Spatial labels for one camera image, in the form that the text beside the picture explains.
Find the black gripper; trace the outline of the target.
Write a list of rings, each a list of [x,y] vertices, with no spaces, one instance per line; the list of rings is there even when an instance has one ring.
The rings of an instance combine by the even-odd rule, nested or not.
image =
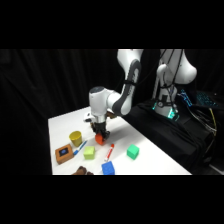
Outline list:
[[[107,140],[110,136],[110,131],[106,130],[106,123],[102,122],[102,123],[96,123],[93,122],[91,124],[92,130],[94,131],[95,136],[97,136],[99,133],[104,134],[104,139]]]

